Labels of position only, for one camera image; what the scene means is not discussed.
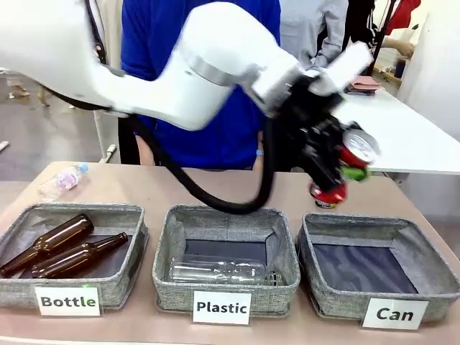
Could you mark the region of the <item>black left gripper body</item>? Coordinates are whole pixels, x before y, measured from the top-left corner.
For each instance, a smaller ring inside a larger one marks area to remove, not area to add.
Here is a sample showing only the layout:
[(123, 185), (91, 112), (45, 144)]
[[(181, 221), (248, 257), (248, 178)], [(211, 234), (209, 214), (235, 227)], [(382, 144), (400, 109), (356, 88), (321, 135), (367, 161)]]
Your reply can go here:
[(334, 91), (327, 96), (319, 96), (309, 90), (319, 77), (299, 77), (289, 89), (289, 96), (279, 108), (279, 139), (284, 142), (300, 141), (302, 129), (308, 131), (330, 117), (331, 112), (344, 101), (344, 97)]

